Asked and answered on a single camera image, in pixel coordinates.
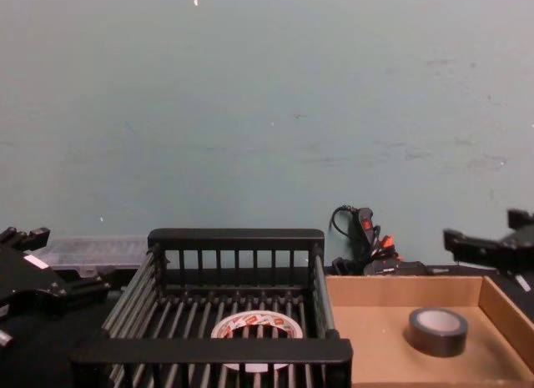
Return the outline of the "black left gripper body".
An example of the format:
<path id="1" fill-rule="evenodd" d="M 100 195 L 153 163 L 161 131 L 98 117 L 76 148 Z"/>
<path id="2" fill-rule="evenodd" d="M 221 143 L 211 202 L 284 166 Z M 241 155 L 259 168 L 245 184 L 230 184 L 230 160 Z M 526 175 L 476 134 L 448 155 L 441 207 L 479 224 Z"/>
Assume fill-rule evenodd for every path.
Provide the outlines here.
<path id="1" fill-rule="evenodd" d="M 1 318 L 37 310 L 60 313 L 67 284 L 45 262 L 12 247 L 1 246 Z"/>

